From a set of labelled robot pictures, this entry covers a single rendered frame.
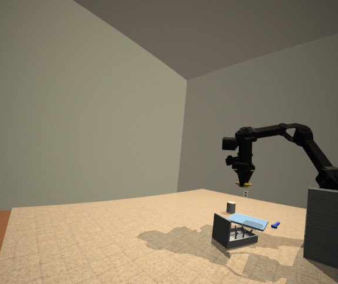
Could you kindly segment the dark grey dish rack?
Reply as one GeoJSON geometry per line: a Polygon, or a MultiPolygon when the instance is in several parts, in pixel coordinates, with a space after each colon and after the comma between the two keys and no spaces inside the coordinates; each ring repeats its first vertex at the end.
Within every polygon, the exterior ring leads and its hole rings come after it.
{"type": "Polygon", "coordinates": [[[235,225],[234,228],[231,228],[230,220],[214,213],[212,238],[226,249],[258,242],[258,235],[252,231],[253,229],[251,231],[244,229],[243,224],[241,227],[235,225]]]}

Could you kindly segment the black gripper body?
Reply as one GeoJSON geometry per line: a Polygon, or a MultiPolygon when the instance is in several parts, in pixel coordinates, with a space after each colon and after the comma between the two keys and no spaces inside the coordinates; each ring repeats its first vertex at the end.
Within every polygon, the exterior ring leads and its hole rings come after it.
{"type": "Polygon", "coordinates": [[[237,155],[240,155],[240,163],[234,162],[232,169],[238,169],[243,171],[255,170],[255,166],[252,164],[252,151],[250,150],[239,150],[237,155]]]}

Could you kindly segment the light blue flat mat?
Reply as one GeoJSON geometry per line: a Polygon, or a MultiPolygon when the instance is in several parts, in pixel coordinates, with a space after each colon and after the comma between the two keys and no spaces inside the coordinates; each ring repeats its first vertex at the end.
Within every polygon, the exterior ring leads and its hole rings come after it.
{"type": "Polygon", "coordinates": [[[243,214],[238,214],[234,213],[230,217],[227,218],[228,220],[237,223],[239,225],[250,227],[253,229],[261,230],[264,231],[265,227],[267,226],[268,221],[254,218],[251,216],[243,215],[243,214]]]}

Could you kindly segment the yellow round plate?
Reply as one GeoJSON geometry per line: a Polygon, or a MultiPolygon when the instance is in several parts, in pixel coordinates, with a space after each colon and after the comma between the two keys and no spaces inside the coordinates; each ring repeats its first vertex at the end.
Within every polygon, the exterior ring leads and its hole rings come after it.
{"type": "MultiPolygon", "coordinates": [[[[239,182],[236,182],[236,184],[239,185],[239,182]]],[[[248,186],[252,186],[252,184],[245,182],[243,188],[248,188],[248,186]]]]}

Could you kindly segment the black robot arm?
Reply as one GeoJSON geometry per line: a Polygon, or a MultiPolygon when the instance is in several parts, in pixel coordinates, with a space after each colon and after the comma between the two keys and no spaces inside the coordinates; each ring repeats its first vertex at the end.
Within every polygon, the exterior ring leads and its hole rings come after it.
{"type": "Polygon", "coordinates": [[[338,191],[338,168],[334,167],[320,150],[308,126],[296,123],[280,123],[263,128],[242,127],[235,133],[235,137],[222,138],[222,150],[236,151],[237,146],[239,146],[239,150],[252,151],[252,142],[256,142],[257,138],[275,135],[281,135],[305,150],[318,171],[316,182],[320,186],[319,188],[338,191]],[[287,128],[296,128],[293,137],[286,133],[287,128]]]}

